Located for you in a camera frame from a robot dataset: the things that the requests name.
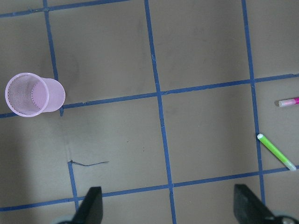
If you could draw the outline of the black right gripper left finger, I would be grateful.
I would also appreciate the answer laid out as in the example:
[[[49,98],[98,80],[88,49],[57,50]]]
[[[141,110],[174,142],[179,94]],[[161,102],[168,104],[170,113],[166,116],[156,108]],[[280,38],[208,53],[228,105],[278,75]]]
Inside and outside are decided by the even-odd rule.
[[[71,220],[72,224],[100,224],[103,219],[101,187],[91,187],[78,211]]]

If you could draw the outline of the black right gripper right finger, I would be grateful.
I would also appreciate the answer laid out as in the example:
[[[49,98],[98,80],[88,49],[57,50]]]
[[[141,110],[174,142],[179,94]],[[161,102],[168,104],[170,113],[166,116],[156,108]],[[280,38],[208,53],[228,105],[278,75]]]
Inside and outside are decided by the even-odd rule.
[[[234,186],[234,216],[239,224],[280,223],[280,219],[245,184]]]

